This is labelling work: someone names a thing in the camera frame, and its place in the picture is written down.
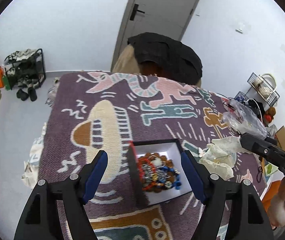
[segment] person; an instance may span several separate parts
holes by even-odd
[[[192,48],[157,33],[128,39],[113,73],[156,75],[180,83],[201,86],[202,64]]]
[[[285,227],[285,177],[280,182],[278,193],[272,199],[267,215],[272,229]]]

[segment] blue beads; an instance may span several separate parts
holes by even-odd
[[[167,166],[164,166],[164,167],[161,167],[160,169],[163,171],[168,171],[169,168]]]

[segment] door handle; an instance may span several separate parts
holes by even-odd
[[[133,21],[135,19],[135,16],[136,16],[137,12],[140,12],[140,13],[143,13],[143,14],[145,13],[144,11],[138,10],[138,6],[139,6],[139,4],[135,3],[133,11],[131,12],[131,16],[129,18],[130,21]]]

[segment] purple blanket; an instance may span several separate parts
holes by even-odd
[[[85,206],[99,239],[190,240],[204,206],[193,193],[137,210],[129,178],[129,141],[179,138],[183,149],[198,153],[213,138],[234,135],[220,121],[222,99],[214,93],[166,78],[122,73],[81,72],[60,79],[44,138],[39,179],[64,180],[90,163],[98,150],[108,166],[95,197]],[[246,178],[259,195],[254,155],[237,154],[232,181]],[[58,204],[65,239],[71,239],[62,203]],[[218,239],[227,230],[228,211]]]

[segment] gray door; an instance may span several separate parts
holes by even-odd
[[[135,0],[121,41],[120,53],[129,37],[152,32],[181,40],[185,25],[198,0]]]

